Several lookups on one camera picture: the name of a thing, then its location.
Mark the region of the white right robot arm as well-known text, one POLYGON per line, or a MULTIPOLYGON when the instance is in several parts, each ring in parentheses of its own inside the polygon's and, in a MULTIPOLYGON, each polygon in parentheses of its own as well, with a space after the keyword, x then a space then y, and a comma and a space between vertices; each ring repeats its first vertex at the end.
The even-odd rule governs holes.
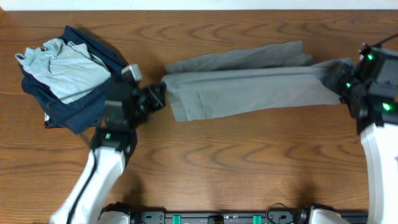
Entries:
POLYGON ((368 223, 397 223, 397 52, 364 44, 357 66, 339 63, 322 81, 348 106, 366 156, 368 223))

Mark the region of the grey shorts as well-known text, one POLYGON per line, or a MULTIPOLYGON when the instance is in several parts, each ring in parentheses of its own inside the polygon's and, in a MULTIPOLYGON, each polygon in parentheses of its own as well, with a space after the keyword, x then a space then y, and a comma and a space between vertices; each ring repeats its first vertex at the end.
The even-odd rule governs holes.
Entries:
POLYGON ((323 85, 350 58, 316 63, 300 40, 208 54, 166 65, 162 81, 177 121, 213 119, 269 108, 336 105, 323 85))

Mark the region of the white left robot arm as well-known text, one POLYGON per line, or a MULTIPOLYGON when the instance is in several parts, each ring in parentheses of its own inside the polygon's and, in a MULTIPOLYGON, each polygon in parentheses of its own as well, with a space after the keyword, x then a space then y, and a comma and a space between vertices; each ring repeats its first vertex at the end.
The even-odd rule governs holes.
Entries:
POLYGON ((86 166, 50 223, 132 223, 123 203, 106 205, 137 145, 136 129, 165 107, 166 84, 140 88, 138 82, 114 82, 106 94, 104 115, 90 141, 86 166))

